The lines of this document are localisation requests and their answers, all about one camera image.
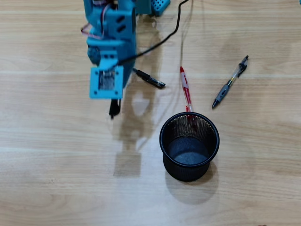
pen clip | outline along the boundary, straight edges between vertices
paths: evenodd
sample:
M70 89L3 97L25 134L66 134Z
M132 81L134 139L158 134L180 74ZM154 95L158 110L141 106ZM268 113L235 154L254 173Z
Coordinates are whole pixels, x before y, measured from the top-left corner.
M241 67L241 72L240 72L239 75L237 76L238 78L239 78L240 75L246 70L246 67L248 67L248 65L239 64L239 66Z
M247 55L243 61L239 64L240 68L241 68L241 72L239 73L239 75L237 76L237 78L240 77L240 75L246 70L246 68L248 67L248 58L249 56Z

black cable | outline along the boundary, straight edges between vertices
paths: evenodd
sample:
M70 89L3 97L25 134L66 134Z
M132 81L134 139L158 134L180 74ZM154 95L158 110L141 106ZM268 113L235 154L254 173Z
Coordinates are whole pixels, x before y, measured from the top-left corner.
M189 1L189 0L184 0L184 1L182 1L182 2L179 4L177 25L176 25L176 27L175 27L175 30L174 30L172 33L170 33L170 34L169 34L166 38L164 38L161 42L159 42L159 43L157 43L156 45L150 47L150 48L147 49L146 51L144 51L144 52L142 52L142 53L139 53L139 54L137 54L137 55L134 55L134 56L130 56L130 57L124 59L124 60L119 61L118 64L117 64L116 66L118 66L118 65L123 65L123 64L125 64L125 63L127 63L127 62L129 62L129 61L132 61L132 60L134 60L134 59L137 59L138 57L141 57L141 56L143 56L143 55L145 55L145 54L147 54L147 53L153 51L154 49L156 49L157 47L159 47L160 45L162 45L164 42L166 42L171 36L173 36L174 34L176 34L176 32L177 32L178 29L179 29L179 24L180 24L181 5L183 5L183 4L186 3L187 1Z

black pen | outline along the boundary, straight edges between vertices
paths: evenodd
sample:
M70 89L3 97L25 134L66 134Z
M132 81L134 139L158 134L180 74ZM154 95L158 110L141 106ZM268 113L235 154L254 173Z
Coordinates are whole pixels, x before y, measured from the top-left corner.
M249 56L246 56L243 59L243 61L237 66L237 68L235 69L235 71L233 73L232 78L227 82L227 84L225 84L222 87L220 93L215 98L215 100L212 104L212 108L215 108L223 100L223 98L227 95L230 87L233 85L236 78L239 78L240 75L242 74L242 72L245 71L246 67L248 67L248 58L249 58Z

black mesh pen holder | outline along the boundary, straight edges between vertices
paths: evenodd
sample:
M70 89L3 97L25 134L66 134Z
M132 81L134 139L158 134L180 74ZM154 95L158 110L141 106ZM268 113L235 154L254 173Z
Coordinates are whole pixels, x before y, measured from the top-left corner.
M216 127L198 113L176 114L167 120L160 132L165 169L180 181L194 181L202 177L219 145Z

pen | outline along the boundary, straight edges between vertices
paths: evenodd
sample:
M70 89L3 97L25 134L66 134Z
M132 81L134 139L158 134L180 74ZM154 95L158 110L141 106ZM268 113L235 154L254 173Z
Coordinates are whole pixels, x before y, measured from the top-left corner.
M181 80L182 80L182 87L186 99L186 111L187 112L193 112L192 104L191 104L191 97L189 93L189 86L186 78L185 71L182 67L180 67L180 74L181 74Z
M140 77L142 78L144 81L148 82L149 84L152 84L158 88L163 88L165 87L165 83L158 81L156 79L154 79L153 77L151 77L150 75L148 75L147 73L144 73L140 70L137 70L136 68L133 68L133 71Z
M236 80L236 78L239 78L240 75L242 74L242 72L245 71L246 67L248 67L248 58L249 56L246 56L242 62L240 62L240 64L237 66L237 68L235 69L232 78L227 82L227 84L225 84L220 93L217 95L217 97L215 98L213 104L212 104L212 108L215 108L222 100L223 98L227 95L230 87L233 85L234 81Z

